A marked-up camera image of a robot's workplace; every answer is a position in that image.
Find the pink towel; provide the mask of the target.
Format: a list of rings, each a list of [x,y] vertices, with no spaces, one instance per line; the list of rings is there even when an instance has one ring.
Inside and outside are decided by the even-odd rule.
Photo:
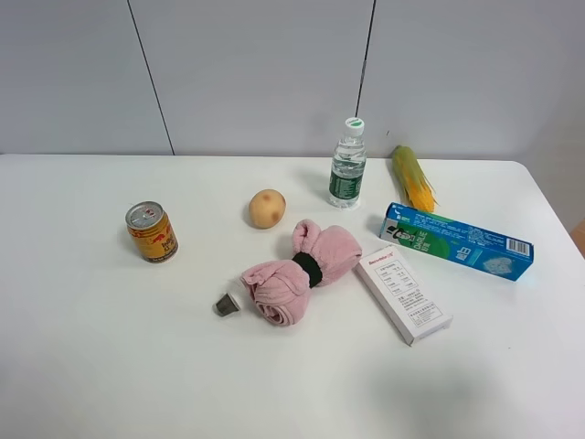
[[[292,233],[293,257],[258,264],[240,277],[252,303],[275,326],[288,327],[303,318],[315,287],[327,286],[353,270],[362,248],[346,229],[321,229],[304,219]]]

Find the grey coffee capsule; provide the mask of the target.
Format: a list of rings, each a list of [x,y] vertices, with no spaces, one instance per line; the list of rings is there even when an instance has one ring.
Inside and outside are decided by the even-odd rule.
[[[241,311],[241,293],[229,290],[223,293],[212,305],[212,311],[218,317],[228,317]]]

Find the potato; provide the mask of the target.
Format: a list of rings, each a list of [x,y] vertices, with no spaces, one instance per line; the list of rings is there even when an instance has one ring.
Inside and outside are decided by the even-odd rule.
[[[274,189],[263,189],[249,203],[251,224],[258,229],[269,229],[280,222],[286,210],[284,196]]]

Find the clear water bottle green label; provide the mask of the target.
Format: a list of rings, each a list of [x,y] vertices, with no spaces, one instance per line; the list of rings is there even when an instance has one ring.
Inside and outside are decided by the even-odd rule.
[[[359,200],[367,161],[364,131],[362,119],[346,119],[343,135],[334,150],[328,191],[330,203],[339,209],[351,209]]]

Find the corn cob with husk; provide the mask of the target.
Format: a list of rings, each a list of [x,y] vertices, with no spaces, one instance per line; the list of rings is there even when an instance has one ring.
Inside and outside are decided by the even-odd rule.
[[[410,147],[396,146],[392,153],[392,170],[410,205],[415,209],[432,213],[437,205],[433,187]]]

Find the gold energy drink can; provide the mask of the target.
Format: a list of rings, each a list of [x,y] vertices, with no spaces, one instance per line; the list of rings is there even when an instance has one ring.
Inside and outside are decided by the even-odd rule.
[[[179,245],[164,208],[155,201],[132,206],[125,215],[126,227],[141,256],[159,263],[172,258]]]

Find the white cardboard box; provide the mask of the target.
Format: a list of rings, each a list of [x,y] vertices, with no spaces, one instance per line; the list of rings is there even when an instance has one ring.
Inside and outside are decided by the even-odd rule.
[[[437,305],[396,246],[362,257],[356,271],[407,345],[451,326],[452,316]]]

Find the blue green toothpaste box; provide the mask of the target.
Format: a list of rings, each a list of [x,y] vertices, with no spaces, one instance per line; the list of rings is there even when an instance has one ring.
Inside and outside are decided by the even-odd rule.
[[[379,238],[510,281],[534,261],[530,242],[396,202],[388,206]]]

